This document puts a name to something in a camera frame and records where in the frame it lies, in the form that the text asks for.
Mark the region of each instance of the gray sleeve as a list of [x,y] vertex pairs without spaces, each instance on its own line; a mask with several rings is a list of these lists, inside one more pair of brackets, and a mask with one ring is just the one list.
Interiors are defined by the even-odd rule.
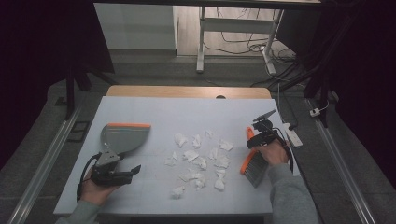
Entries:
[[95,223],[96,216],[99,212],[100,206],[79,201],[70,217],[60,217],[56,224],[92,224]]
[[314,201],[300,176],[293,176],[286,163],[272,167],[268,175],[273,185],[271,203],[275,224],[318,223]]

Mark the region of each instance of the crumpled paper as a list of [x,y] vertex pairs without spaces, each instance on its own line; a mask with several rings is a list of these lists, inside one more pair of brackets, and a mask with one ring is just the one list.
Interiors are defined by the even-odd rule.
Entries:
[[206,130],[206,131],[205,131],[205,135],[206,135],[207,137],[209,137],[210,139],[212,139],[212,137],[213,137],[213,132],[210,131],[210,130]]
[[192,179],[200,179],[205,177],[203,174],[198,173],[195,170],[189,169],[189,172],[185,175],[179,175],[178,176],[180,179],[182,179],[184,182],[189,182]]
[[172,157],[168,157],[165,159],[165,165],[168,166],[175,166],[176,165],[176,161],[177,161],[177,154],[174,151],[172,154]]
[[219,155],[214,165],[217,167],[228,168],[230,165],[230,159],[228,159],[226,155]]
[[207,163],[206,160],[202,157],[198,157],[193,164],[198,165],[199,167],[201,167],[201,170],[206,170],[207,167]]
[[194,150],[185,151],[183,154],[183,159],[188,160],[189,162],[198,158],[199,154]]
[[215,189],[223,191],[225,189],[225,170],[216,170],[216,174],[218,175],[219,179],[217,179],[215,182]]
[[217,159],[217,158],[218,158],[218,152],[219,152],[219,149],[216,148],[216,147],[213,147],[212,150],[210,150],[210,152],[209,152],[208,158],[209,158],[210,160],[215,160],[215,159]]
[[172,189],[172,192],[171,192],[172,197],[174,199],[179,199],[181,197],[181,195],[183,194],[184,189],[185,189],[184,186]]
[[200,148],[201,147],[201,136],[199,134],[196,134],[195,136],[192,137],[192,146],[194,148]]
[[233,144],[230,143],[230,142],[225,141],[224,139],[220,139],[219,147],[221,149],[225,149],[227,151],[230,151],[231,149],[233,149]]
[[186,136],[184,136],[182,133],[175,134],[175,142],[178,145],[178,147],[183,147],[183,145],[188,141],[189,139]]
[[200,178],[198,178],[198,179],[195,180],[195,186],[196,186],[198,189],[203,188],[205,185],[206,185],[206,178],[205,178],[204,175],[202,175]]

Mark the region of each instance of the floor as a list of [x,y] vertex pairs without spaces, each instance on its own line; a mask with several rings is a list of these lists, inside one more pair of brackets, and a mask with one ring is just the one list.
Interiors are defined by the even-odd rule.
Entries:
[[[192,38],[186,46],[193,46]],[[213,42],[207,39],[206,44],[216,45],[217,48],[227,50],[243,50],[245,46],[230,47],[231,43],[220,44],[221,35],[213,38]],[[205,72],[201,75],[195,73],[196,57],[195,48],[182,48],[181,41],[178,56],[161,53],[141,53],[113,51],[112,60],[116,74],[110,77],[124,85],[182,85],[182,86],[230,86],[268,87],[271,79],[265,74],[262,57],[252,53],[248,56],[224,57],[211,55],[205,59]],[[287,64],[276,64],[279,71],[286,69]],[[76,121],[92,121],[101,97],[106,94],[109,87],[102,79],[90,75],[92,88],[90,91],[75,89],[77,101],[84,104]],[[354,206],[354,201],[347,191],[345,182],[337,171],[332,159],[331,152],[322,138],[318,127],[318,121],[308,115],[309,106],[315,105],[315,99],[305,99],[302,90],[306,83],[301,83],[284,94],[276,92],[276,84],[273,85],[272,95],[277,99],[278,109],[284,120],[290,123],[298,123],[296,129],[304,146],[293,150],[296,160],[302,171],[305,183],[310,189],[322,223],[364,223]],[[48,101],[35,125],[26,135],[20,147],[9,160],[8,164],[0,172],[0,222],[6,223],[14,208],[20,202],[26,192],[32,176],[44,158],[47,149],[51,147],[57,132],[64,124],[65,107],[62,97],[65,97],[64,82],[54,84],[49,88]],[[328,131],[344,158],[347,168],[356,182],[364,200],[367,202],[376,223],[396,223],[396,192],[378,166],[365,150],[356,136],[341,121],[334,110],[336,104],[332,100],[328,108]],[[40,182],[34,204],[27,209],[25,223],[54,223],[57,216],[53,215],[53,208],[58,202],[63,187],[70,171],[74,166],[76,157],[82,147],[84,136],[82,133],[69,133],[67,140],[62,145],[62,150],[53,164],[47,179]],[[271,223],[270,217],[250,217],[250,223]],[[168,218],[158,219],[153,217],[113,217],[101,215],[98,220],[101,223],[181,223],[191,220]],[[221,222],[224,219],[213,219]],[[246,223],[245,217],[230,218],[230,223]]]

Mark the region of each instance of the person's hand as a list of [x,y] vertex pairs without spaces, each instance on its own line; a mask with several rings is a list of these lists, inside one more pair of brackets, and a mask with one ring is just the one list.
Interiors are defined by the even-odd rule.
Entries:
[[92,167],[84,177],[84,182],[82,183],[81,200],[101,206],[106,202],[108,195],[110,195],[120,186],[97,186],[91,180],[91,172]]
[[280,163],[288,163],[288,155],[286,150],[282,147],[279,140],[275,139],[272,143],[266,146],[255,147],[260,151],[262,156],[271,166],[278,165]]

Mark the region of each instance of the wall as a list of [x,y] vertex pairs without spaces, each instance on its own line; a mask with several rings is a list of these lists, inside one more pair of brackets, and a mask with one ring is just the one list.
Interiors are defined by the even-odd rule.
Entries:
[[176,49],[173,6],[99,4],[95,9],[108,49]]

